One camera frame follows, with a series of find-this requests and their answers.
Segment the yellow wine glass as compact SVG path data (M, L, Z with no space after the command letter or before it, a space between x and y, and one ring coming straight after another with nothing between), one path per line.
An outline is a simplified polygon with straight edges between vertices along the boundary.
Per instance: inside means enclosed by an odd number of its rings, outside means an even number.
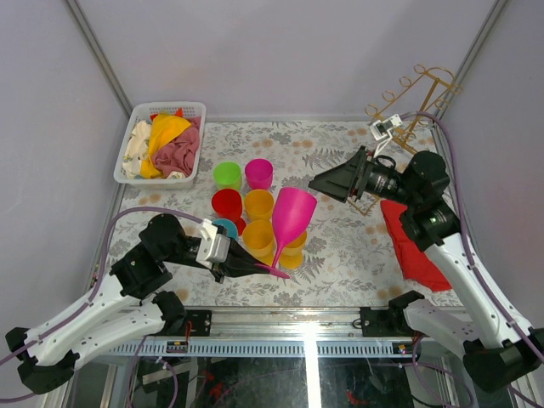
M296 269L303 263L303 249L307 240L307 232L304 231L296 240L287 244L280 255L280 266L286 269Z
M275 235L272 223L256 220L249 223L242 233L247 251L257 260L271 266L275 256Z
M274 205L274 197L267 190L251 190L244 198L244 209L251 222L270 221Z

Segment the teal plastic wine glass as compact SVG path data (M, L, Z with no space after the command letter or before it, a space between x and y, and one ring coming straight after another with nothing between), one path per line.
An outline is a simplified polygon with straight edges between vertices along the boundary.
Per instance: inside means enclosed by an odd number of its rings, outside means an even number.
M217 218L212 221L212 224L218 227L222 227L226 235L234 240L238 240L238 229L235 223L227 218Z

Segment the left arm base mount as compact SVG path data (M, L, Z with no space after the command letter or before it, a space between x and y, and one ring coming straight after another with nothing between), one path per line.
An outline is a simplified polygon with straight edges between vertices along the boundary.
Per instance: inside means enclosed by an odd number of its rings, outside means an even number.
M211 310L187 309L174 292L159 292L152 303L161 311L162 326L155 336L210 336L213 315Z

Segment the red plastic wine glass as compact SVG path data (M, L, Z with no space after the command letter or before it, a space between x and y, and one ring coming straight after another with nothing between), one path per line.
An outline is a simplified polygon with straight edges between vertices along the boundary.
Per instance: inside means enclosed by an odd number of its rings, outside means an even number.
M241 235L247 223L242 217L243 201L237 190L222 189L212 196L212 209L220 218L227 218L235 224L237 235Z

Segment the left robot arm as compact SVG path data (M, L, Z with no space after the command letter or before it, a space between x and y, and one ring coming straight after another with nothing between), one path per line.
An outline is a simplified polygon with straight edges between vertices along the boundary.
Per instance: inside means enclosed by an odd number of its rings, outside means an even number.
M216 282L266 275L269 267L209 220L199 235L184 232L173 213L159 213L139 234L139 243L104 272L94 287L38 327L15 327L5 338L20 361L19 378L34 394L67 383L88 362L144 336L177 335L187 312L174 292L168 264L208 270Z

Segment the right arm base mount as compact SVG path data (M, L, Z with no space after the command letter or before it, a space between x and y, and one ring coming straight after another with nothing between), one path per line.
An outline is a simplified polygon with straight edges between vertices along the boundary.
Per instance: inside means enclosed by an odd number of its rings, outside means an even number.
M415 333L405 319L404 310L424 296L409 291L388 301L385 309L360 308L361 331L364 337L412 337Z

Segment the magenta plastic wine glass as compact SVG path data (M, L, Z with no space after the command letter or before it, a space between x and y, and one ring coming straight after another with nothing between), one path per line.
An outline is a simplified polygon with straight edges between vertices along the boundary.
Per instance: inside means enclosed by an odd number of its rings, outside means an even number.
M252 190L267 190L272 185L274 167L270 161L256 158L246 164L245 175Z

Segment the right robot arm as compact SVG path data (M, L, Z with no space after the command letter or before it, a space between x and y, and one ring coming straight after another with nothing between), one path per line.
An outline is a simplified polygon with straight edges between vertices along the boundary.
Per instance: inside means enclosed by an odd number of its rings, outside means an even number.
M371 193L404 205L399 220L407 238L448 280L472 321L436 309L411 291L389 302L385 326L397 335L420 332L433 338L462 360L487 393L537 369L543 330L508 301L462 234L459 218L443 198L450 184L444 159L420 151L403 172L386 166L387 159L360 148L344 164L314 176L309 188L340 202Z

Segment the green plastic wine glass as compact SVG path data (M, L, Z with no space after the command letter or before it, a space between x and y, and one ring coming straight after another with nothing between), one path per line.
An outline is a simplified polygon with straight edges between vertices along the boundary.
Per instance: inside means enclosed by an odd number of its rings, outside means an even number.
M233 161L219 163L213 169L213 180L218 190L240 190L242 184L241 168Z

